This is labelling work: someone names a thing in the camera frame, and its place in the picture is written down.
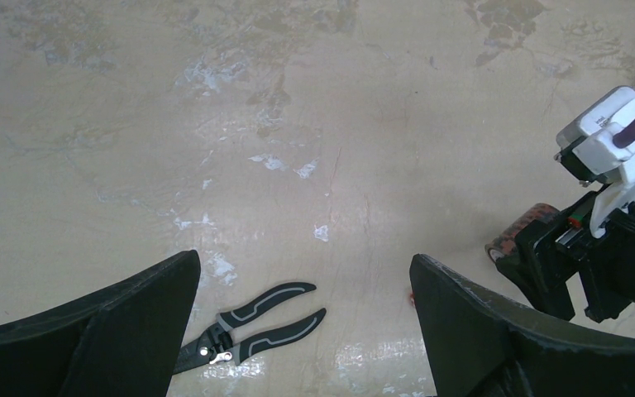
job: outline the beige floor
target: beige floor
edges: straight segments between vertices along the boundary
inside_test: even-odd
[[[328,313],[169,395],[434,393],[410,258],[523,300],[483,245],[580,197],[554,137],[635,86],[635,1],[576,3],[1,1],[0,323],[194,248],[187,338],[286,280],[238,337]]]

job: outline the pliers handle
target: pliers handle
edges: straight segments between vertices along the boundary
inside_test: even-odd
[[[236,345],[229,332],[247,325],[274,306],[316,288],[313,284],[303,282],[277,285],[241,308],[218,313],[216,323],[206,328],[199,338],[181,348],[174,373],[230,360],[234,360],[235,365],[239,366],[244,360],[259,352],[303,339],[325,317],[325,308],[285,327],[260,332]]]

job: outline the wheel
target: wheel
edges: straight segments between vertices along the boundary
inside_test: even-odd
[[[493,263],[499,261],[501,258],[512,255],[517,250],[514,238],[519,231],[535,220],[549,223],[559,212],[558,209],[549,204],[534,204],[524,215],[519,217],[512,225],[505,229],[504,232],[500,233],[497,238],[486,244],[485,253],[488,254],[488,257]]]

